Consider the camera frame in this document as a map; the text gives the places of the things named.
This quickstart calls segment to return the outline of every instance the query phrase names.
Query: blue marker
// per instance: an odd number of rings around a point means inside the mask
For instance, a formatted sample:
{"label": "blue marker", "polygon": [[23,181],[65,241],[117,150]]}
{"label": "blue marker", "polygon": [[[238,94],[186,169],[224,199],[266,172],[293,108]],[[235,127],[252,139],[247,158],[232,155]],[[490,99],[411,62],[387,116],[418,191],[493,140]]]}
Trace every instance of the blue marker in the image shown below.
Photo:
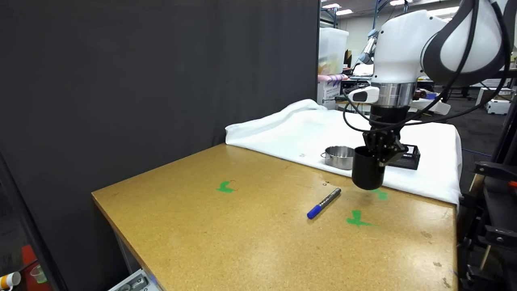
{"label": "blue marker", "polygon": [[339,194],[341,194],[341,189],[336,188],[336,190],[332,191],[327,198],[323,199],[323,201],[320,202],[320,204],[314,206],[314,208],[307,213],[307,217],[309,219],[313,219],[320,213],[327,205],[329,205],[334,198],[338,197]]}

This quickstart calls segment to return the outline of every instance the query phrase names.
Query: workbench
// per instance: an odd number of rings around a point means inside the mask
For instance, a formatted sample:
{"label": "workbench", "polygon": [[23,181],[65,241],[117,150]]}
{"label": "workbench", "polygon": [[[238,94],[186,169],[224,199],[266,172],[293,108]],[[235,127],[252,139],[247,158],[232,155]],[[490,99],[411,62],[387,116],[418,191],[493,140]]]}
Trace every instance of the workbench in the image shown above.
{"label": "workbench", "polygon": [[251,150],[218,145],[93,197],[163,290],[457,289],[454,205]]}

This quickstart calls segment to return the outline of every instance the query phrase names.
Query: black curtain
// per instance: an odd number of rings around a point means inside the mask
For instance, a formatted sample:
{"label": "black curtain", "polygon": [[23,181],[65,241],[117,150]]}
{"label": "black curtain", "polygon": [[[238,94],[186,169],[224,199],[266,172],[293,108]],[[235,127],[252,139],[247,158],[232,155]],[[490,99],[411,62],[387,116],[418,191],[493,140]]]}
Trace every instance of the black curtain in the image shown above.
{"label": "black curtain", "polygon": [[0,182],[58,287],[128,275],[92,191],[315,98],[315,0],[0,3]]}

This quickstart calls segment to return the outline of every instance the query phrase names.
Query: plastic storage bin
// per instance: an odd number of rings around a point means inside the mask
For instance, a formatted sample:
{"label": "plastic storage bin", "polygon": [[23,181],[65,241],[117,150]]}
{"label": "plastic storage bin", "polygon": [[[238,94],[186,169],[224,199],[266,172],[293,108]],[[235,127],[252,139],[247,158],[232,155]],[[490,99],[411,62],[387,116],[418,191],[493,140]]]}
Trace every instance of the plastic storage bin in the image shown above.
{"label": "plastic storage bin", "polygon": [[348,32],[336,28],[320,28],[318,75],[341,74],[345,60]]}

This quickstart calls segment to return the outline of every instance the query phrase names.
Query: orange object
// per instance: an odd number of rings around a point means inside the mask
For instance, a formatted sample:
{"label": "orange object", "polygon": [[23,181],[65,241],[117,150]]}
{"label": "orange object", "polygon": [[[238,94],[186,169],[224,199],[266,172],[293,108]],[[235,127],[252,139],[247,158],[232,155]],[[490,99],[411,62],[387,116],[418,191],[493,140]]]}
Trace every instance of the orange object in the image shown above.
{"label": "orange object", "polygon": [[[31,245],[25,245],[22,247],[22,256],[23,256],[23,264],[29,264],[31,261],[36,259],[36,255],[31,247]],[[31,276],[31,270],[37,266],[39,262],[35,262],[34,264],[25,268],[22,271],[22,280],[25,280],[25,286],[27,286],[27,291],[52,291],[50,284],[48,282],[38,284],[36,280]]]}

